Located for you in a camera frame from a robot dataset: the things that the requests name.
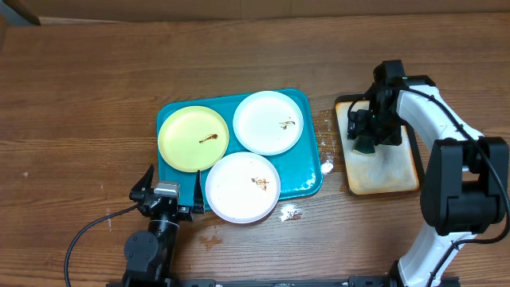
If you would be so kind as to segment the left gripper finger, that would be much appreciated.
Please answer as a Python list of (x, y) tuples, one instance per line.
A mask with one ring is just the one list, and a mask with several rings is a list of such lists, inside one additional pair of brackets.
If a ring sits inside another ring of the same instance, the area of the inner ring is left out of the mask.
[(202, 192), (201, 171), (200, 170), (197, 170), (195, 183), (194, 183), (192, 212), (194, 214), (204, 214), (205, 213), (205, 201), (204, 201), (203, 192)]
[(151, 188), (155, 167), (151, 165), (137, 184), (131, 189), (129, 199), (133, 202), (144, 202), (147, 195), (152, 193)]

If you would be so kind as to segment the green yellow sponge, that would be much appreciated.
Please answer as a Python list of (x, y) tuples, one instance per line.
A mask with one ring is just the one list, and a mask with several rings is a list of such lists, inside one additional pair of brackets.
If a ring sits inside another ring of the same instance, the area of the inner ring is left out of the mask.
[(360, 155), (372, 155), (375, 153), (374, 141), (370, 136), (358, 136), (353, 144), (352, 151)]

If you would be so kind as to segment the yellow plate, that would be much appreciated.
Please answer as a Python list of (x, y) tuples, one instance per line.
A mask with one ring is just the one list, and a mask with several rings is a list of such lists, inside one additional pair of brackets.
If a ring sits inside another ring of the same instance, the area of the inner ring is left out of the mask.
[(168, 116), (159, 129), (159, 154), (175, 170), (204, 171), (226, 153), (229, 133), (225, 120), (213, 109), (180, 108)]

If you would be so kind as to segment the white plate with brown stain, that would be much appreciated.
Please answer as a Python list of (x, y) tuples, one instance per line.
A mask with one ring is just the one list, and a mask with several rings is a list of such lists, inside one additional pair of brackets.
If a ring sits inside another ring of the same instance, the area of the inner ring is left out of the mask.
[(302, 111), (282, 92), (255, 92), (237, 106), (233, 115), (237, 140), (259, 155), (279, 155), (290, 150), (303, 129)]

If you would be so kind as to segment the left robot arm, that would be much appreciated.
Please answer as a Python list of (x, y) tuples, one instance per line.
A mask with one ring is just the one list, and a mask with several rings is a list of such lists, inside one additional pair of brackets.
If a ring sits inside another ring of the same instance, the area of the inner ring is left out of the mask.
[(180, 223), (191, 222), (194, 214), (205, 212), (200, 171), (196, 171), (190, 206), (179, 203), (178, 183), (159, 182), (153, 187), (154, 171), (149, 167), (129, 194), (149, 223), (146, 230), (132, 234), (124, 245), (127, 264), (122, 286), (180, 286), (179, 277), (171, 272)]

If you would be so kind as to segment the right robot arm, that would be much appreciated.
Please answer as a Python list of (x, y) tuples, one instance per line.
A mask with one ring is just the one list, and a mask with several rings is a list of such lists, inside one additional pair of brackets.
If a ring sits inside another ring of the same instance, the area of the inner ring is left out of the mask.
[(466, 244), (503, 240), (478, 234), (509, 221), (509, 148), (500, 137), (471, 129), (441, 98), (428, 76), (406, 76), (400, 60), (384, 61), (363, 94), (369, 107), (347, 110), (347, 138), (356, 155), (376, 146), (402, 142), (400, 126), (409, 124), (431, 143), (420, 204), (426, 224), (410, 251), (394, 263), (387, 286), (438, 286), (441, 275)]

